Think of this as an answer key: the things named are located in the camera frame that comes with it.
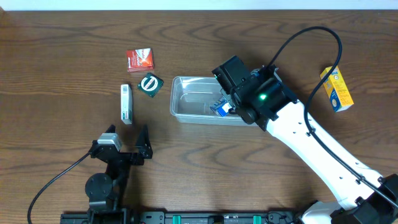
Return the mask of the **yellow cough syrup box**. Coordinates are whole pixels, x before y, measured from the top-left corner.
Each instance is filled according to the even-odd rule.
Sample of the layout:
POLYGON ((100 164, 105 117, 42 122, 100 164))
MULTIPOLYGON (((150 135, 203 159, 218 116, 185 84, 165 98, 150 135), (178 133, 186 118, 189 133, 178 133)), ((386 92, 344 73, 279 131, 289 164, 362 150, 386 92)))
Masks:
POLYGON ((354 105, 340 69, 336 67, 323 84, 334 112, 347 110, 354 105))

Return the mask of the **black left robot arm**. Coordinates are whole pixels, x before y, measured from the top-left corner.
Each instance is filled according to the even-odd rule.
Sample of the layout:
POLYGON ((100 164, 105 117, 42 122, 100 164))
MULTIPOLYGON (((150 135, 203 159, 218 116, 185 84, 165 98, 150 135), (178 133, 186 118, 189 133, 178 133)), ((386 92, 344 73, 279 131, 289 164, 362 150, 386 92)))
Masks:
POLYGON ((137 152, 121 152, 121 146, 116 127, 112 124, 93 141, 88 151, 90 157, 107 164, 105 172, 92 175, 85 184, 89 198, 89 223, 133 223, 135 220, 131 210, 122 206, 122 200, 131 167, 142 166, 153 156, 147 126, 139 133, 135 145, 137 152))

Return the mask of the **blue cooling patch box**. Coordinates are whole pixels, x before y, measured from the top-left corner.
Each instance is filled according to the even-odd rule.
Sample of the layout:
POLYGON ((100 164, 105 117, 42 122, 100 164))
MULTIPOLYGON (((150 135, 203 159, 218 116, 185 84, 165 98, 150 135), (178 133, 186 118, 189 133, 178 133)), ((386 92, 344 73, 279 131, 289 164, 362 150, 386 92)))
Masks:
POLYGON ((223 96, 210 106, 210 110, 220 117, 227 116, 231 108, 232 106, 223 96))

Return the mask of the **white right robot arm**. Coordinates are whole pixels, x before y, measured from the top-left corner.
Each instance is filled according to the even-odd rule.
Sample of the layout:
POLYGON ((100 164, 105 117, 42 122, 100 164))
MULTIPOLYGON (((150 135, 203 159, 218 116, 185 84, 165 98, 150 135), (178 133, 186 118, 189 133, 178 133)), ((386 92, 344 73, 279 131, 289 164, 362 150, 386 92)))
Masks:
POLYGON ((309 114, 282 83, 276 67, 250 72, 231 57, 212 73, 234 112, 290 147, 335 196, 298 215, 301 223, 392 223, 397 220, 397 175, 383 177, 356 159, 309 114))

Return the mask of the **clear plastic container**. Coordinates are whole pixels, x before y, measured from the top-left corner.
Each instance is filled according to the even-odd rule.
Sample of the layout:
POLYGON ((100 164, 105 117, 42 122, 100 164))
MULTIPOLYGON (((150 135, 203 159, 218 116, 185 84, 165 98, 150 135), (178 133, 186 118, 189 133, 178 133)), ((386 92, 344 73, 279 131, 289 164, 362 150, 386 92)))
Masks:
POLYGON ((221 117, 212 112, 210 106, 221 97, 214 77, 177 76, 172 82, 170 113, 181 123, 246 126, 237 115, 221 117))

